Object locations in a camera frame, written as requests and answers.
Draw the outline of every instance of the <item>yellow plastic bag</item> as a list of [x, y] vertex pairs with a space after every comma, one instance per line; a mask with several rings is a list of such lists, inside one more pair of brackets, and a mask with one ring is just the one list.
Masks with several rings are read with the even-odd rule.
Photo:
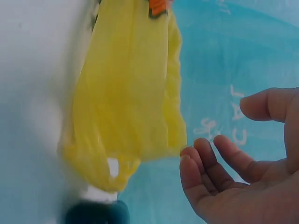
[[[181, 36], [171, 10], [149, 17], [145, 0], [103, 0], [72, 104], [63, 156], [91, 185], [125, 189], [141, 161], [178, 156]], [[107, 159], [119, 163], [110, 175]]]

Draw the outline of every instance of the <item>white wall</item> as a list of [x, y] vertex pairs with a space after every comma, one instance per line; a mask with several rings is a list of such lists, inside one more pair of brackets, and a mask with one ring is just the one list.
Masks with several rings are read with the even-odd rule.
[[0, 0], [0, 223], [56, 224], [89, 188], [57, 157], [95, 0]]

